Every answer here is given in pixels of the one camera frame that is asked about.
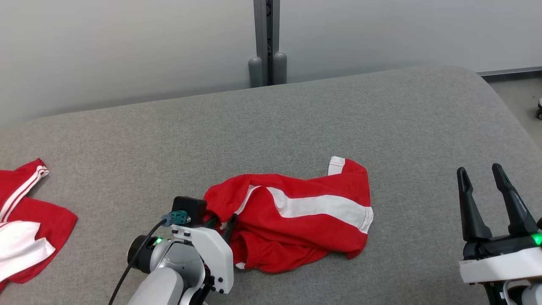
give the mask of black cable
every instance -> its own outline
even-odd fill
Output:
[[[124,281],[124,278],[126,277],[126,275],[128,274],[128,272],[130,271],[130,268],[133,266],[133,264],[136,262],[136,259],[137,259],[137,255],[139,255],[139,252],[141,252],[141,249],[143,249],[144,246],[147,245],[147,243],[149,242],[149,240],[151,239],[152,237],[152,234],[156,231],[156,229],[158,229],[160,226],[162,226],[164,223],[166,223],[166,220],[165,219],[162,219],[162,221],[160,221],[156,226],[154,226],[154,228],[152,228],[149,233],[147,234],[147,237],[145,238],[145,241],[139,246],[139,248],[137,249],[137,251],[135,252],[135,255],[134,257],[132,258],[132,260],[130,261],[130,263],[128,264],[128,267],[126,267],[126,270],[124,270],[124,273],[122,274],[122,276],[120,277],[120,280],[119,280],[119,283],[117,284],[117,287],[115,287],[115,291],[113,291],[113,295],[111,296],[111,299],[109,299],[109,305],[112,305],[113,304],[113,300],[115,300],[115,297],[117,296],[117,293],[119,292],[119,289],[120,289],[120,286],[122,285],[122,282]]]

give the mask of gray floor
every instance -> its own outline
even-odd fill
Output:
[[[504,80],[489,83],[542,149],[542,120],[535,117],[542,98],[542,78]]]

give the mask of red stripe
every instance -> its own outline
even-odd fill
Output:
[[[34,180],[32,180],[32,182],[22,192],[20,192],[17,197],[15,197],[15,200],[11,203],[11,205],[9,205],[9,208],[5,211],[5,215],[2,218],[2,221],[7,221],[8,214],[10,214],[10,210],[16,205],[17,202],[19,202],[20,197],[27,192],[28,188],[32,187],[32,184],[34,184],[34,182],[36,182],[37,180],[41,178],[41,174],[43,174],[43,172],[45,171],[43,169],[40,169],[37,172],[37,176],[34,178]]]

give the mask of gray fabric surface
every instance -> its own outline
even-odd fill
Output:
[[[237,271],[214,304],[481,304],[463,284],[456,169],[465,166],[494,234],[505,234],[499,162],[538,219],[542,152],[476,74],[426,66],[42,118],[0,131],[0,168],[37,157],[30,193],[79,216],[72,236],[1,304],[103,304],[126,251],[178,195],[243,173],[326,174],[333,155],[369,171],[374,222],[357,258],[331,254],[278,275]],[[117,304],[145,277],[131,271]]]

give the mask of red garment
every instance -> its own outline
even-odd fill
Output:
[[[373,218],[367,170],[338,157],[331,159],[328,176],[241,175],[212,186],[204,200],[222,228],[238,214],[230,243],[234,264],[270,273],[315,262],[330,251],[357,256]]]
[[[64,246],[77,222],[77,216],[63,207],[24,197],[48,173],[49,170],[40,159],[25,164],[14,171],[0,170],[0,223],[3,227],[16,221],[39,223],[35,239],[45,238],[48,242],[46,242],[47,245],[55,248],[54,252],[45,259],[42,256],[39,263],[1,281],[0,291],[8,281],[25,283],[39,274]],[[12,242],[13,238],[17,238],[17,236],[4,236],[3,238]],[[10,255],[8,255],[6,263],[9,264],[10,261]]]

